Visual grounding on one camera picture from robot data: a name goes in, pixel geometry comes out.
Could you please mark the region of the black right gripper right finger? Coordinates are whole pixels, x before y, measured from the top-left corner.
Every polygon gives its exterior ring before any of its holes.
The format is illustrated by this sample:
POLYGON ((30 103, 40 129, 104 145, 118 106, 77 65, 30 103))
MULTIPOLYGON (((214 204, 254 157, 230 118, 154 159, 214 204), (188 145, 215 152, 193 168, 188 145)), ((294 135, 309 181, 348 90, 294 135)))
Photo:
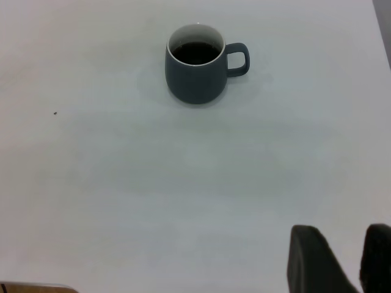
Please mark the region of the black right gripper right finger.
POLYGON ((390 292, 390 227, 368 227, 360 264, 360 283, 364 292, 390 292))

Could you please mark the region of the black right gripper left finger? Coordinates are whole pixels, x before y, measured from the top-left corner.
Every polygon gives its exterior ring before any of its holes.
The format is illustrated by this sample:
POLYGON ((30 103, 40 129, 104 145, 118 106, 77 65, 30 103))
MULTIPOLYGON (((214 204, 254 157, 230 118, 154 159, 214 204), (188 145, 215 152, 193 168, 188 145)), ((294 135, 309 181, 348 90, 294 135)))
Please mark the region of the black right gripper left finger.
POLYGON ((290 292, 357 292, 314 226, 291 229, 287 281, 290 292))

